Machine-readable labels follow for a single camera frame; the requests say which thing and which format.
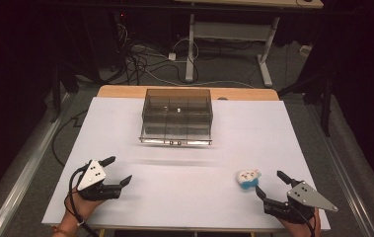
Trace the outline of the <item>clear acrylic drawer box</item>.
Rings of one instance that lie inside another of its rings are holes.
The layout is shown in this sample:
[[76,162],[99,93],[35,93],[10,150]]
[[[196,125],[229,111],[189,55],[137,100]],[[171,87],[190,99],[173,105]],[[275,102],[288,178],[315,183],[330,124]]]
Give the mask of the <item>clear acrylic drawer box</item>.
[[148,89],[142,110],[142,143],[210,145],[213,120],[208,89]]

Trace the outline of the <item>white metal desk frame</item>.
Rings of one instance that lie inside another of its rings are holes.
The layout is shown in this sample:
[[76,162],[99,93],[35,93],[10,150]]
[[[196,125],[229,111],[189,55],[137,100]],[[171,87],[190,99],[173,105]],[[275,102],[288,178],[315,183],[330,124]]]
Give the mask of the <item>white metal desk frame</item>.
[[272,79],[267,67],[267,58],[276,35],[279,17],[260,17],[256,19],[240,19],[237,17],[200,17],[196,14],[189,16],[188,49],[185,79],[191,82],[196,76],[194,61],[198,57],[199,48],[196,40],[226,43],[262,44],[262,49],[256,55],[257,68],[261,73],[263,84],[272,87]]

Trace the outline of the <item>person's left hand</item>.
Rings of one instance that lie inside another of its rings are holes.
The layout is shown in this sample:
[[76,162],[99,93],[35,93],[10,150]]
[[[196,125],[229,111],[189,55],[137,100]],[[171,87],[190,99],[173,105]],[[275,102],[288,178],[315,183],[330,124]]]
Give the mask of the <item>person's left hand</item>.
[[103,200],[85,200],[74,188],[71,197],[65,199],[65,214],[60,223],[60,228],[65,231],[75,232],[78,229],[78,221],[74,216],[77,212],[83,220],[88,220],[95,209],[104,203]]

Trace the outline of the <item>black stand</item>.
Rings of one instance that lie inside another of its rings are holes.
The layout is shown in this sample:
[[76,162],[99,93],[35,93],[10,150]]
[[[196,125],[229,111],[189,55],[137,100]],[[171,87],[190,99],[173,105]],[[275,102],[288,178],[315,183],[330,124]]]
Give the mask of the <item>black stand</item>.
[[303,101],[307,105],[322,104],[320,126],[325,136],[330,135],[329,122],[333,80],[336,68],[331,63],[325,63],[315,68],[304,66],[297,81],[277,92],[279,97],[289,93],[304,93]]
[[56,63],[52,67],[51,71],[51,93],[52,93],[52,104],[53,104],[53,116],[51,121],[55,122],[58,120],[59,115],[62,111],[62,90],[67,93],[77,93],[79,86],[77,84],[77,78],[75,74],[65,65]]

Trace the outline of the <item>person's right hand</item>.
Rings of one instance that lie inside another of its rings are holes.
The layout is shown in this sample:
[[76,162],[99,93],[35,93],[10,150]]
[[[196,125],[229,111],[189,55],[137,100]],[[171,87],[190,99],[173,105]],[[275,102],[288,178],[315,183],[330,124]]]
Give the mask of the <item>person's right hand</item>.
[[314,217],[309,220],[315,235],[312,235],[310,228],[306,224],[295,224],[283,219],[278,219],[278,221],[285,227],[291,237],[322,237],[321,219],[317,209]]

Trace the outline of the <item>white sheet table cover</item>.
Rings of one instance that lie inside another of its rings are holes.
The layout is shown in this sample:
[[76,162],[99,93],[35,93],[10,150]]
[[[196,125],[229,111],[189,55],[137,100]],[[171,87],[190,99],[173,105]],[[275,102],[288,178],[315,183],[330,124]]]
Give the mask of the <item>white sheet table cover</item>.
[[288,186],[276,175],[313,181],[288,112],[280,101],[215,101],[212,142],[170,146],[139,141],[140,99],[95,98],[43,217],[56,224],[71,175],[91,159],[114,157],[106,181],[130,180],[118,199],[101,205],[91,226],[106,228],[190,228],[200,230],[278,230],[252,189],[236,180],[258,169],[261,189],[285,200]]

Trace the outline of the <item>white and blue plush toy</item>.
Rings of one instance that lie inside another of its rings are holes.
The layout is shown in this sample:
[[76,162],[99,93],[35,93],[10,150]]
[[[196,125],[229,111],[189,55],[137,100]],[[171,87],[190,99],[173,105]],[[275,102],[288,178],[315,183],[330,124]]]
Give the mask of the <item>white and blue plush toy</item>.
[[237,174],[236,181],[243,190],[254,188],[259,184],[262,173],[258,169],[242,170]]

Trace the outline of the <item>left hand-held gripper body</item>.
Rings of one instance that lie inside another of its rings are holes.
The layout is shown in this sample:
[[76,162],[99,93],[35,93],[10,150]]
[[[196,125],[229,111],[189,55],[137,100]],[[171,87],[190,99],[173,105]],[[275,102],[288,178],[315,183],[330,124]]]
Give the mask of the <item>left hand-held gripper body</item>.
[[107,174],[99,162],[101,160],[90,160],[83,167],[82,177],[78,180],[77,191],[85,200],[107,200],[119,198],[120,185],[104,185]]

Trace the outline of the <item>aluminium floor rail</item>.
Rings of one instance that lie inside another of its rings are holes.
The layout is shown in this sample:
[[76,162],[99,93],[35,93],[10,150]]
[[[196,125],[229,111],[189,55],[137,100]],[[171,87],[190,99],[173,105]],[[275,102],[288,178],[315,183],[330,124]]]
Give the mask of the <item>aluminium floor rail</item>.
[[320,117],[317,114],[317,110],[314,106],[307,106],[306,110],[314,123],[315,128],[321,134],[323,142],[325,143],[330,159],[332,162],[332,167],[337,175],[337,180],[340,187],[344,193],[344,196],[348,202],[351,212],[360,227],[363,237],[374,237],[374,225],[371,222],[370,216],[365,208],[365,204],[359,195],[358,191],[355,189],[354,183],[349,178],[345,168],[343,167],[340,157],[337,153],[337,149],[334,147],[332,140],[326,136],[324,130],[320,125]]
[[49,143],[74,98],[74,93],[65,93],[59,100],[61,111],[58,114],[53,109],[47,110],[2,177],[0,182],[0,237],[25,197]]

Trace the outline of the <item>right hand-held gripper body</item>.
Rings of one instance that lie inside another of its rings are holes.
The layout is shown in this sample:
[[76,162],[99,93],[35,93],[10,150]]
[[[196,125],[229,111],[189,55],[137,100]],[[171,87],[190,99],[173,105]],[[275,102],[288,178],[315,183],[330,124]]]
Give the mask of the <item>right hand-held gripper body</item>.
[[266,214],[291,223],[305,224],[314,217],[315,209],[338,211],[338,207],[318,193],[305,181],[286,193],[287,201],[278,201],[266,197],[263,210]]

